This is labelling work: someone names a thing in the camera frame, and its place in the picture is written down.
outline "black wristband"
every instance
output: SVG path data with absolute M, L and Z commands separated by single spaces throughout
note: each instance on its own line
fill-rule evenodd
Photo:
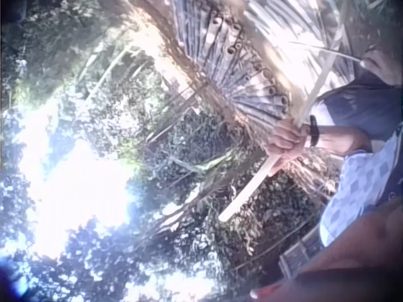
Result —
M 319 127 L 317 126 L 316 117 L 311 115 L 310 117 L 310 146 L 316 147 L 319 142 Z

